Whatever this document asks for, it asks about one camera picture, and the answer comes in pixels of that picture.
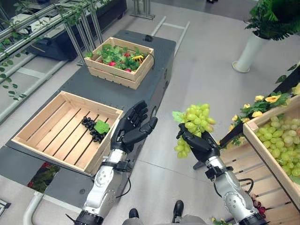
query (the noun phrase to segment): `person's foot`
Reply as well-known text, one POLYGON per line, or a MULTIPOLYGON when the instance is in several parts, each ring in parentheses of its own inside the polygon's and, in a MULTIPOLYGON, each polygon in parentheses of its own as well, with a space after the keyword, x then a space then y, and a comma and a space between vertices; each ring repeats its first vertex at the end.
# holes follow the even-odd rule
POLYGON ((136 209, 131 209, 129 211, 129 218, 139 218, 139 213, 136 209))
POLYGON ((174 211, 173 211, 173 219, 172 219, 172 223, 175 223, 175 218, 176 218, 176 217, 182 217, 183 207, 184 207, 184 204, 183 204, 183 201, 182 201, 182 200, 178 200, 178 201, 175 203, 174 211))

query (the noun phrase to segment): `robotic hand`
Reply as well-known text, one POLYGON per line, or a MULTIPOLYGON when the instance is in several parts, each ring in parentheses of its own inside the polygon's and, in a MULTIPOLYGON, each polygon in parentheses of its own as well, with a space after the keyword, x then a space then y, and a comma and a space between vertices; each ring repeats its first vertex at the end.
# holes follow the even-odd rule
POLYGON ((234 175, 232 167, 226 167, 220 158, 220 151, 213 137, 204 132, 202 138, 190 133, 179 124, 180 136, 191 146, 194 156, 206 164, 206 176, 213 181, 216 193, 223 198, 226 209, 240 225, 267 224, 259 211, 253 206, 252 199, 240 187, 240 182, 234 175))
POLYGON ((128 110, 119 121, 111 138, 111 152, 102 162, 75 225, 101 225, 112 208, 116 192, 122 181, 122 173, 131 168, 126 161, 134 144, 145 139, 155 128, 158 119, 153 117, 141 126, 147 118, 147 104, 141 101, 128 110))

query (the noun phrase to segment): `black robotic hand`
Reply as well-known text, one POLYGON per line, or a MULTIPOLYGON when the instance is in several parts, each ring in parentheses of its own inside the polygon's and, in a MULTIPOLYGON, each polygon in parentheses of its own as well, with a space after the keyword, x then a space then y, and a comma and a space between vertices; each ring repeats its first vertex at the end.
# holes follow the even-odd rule
POLYGON ((198 137, 188 131, 184 123, 179 124, 180 131, 176 138, 185 140, 191 147, 192 153, 198 161, 205 163, 212 156, 220 156, 220 151, 217 143, 209 132, 202 133, 202 137, 198 137))
POLYGON ((145 139, 156 126, 158 119, 152 117, 141 126, 147 118, 148 108, 145 101, 140 101, 131 107, 119 121, 111 138, 111 149, 120 149, 130 153, 134 144, 145 139))

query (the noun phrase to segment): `bunch of green grapes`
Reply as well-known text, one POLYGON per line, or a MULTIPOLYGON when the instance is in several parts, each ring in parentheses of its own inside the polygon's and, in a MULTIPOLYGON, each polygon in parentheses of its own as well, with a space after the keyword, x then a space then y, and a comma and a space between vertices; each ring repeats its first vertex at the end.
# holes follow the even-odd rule
POLYGON ((300 119, 273 116, 256 135, 288 176, 300 178, 300 119))
MULTIPOLYGON (((212 125, 216 124, 216 121, 209 117, 210 105, 191 105, 185 113, 182 115, 185 127, 192 134, 201 137, 201 133, 204 131, 212 132, 214 129, 212 125)), ((178 152, 178 158, 185 158, 188 153, 191 152, 191 148, 182 137, 177 141, 177 146, 174 148, 178 152)))

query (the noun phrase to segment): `white flower pot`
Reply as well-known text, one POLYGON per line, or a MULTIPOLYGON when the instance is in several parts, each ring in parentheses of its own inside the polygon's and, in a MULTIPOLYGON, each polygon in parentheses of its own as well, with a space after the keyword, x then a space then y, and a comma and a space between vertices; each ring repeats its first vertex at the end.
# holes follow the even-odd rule
POLYGON ((239 60, 232 63, 233 69, 241 73, 249 72, 250 65, 268 41, 269 39, 260 38, 252 32, 239 60))

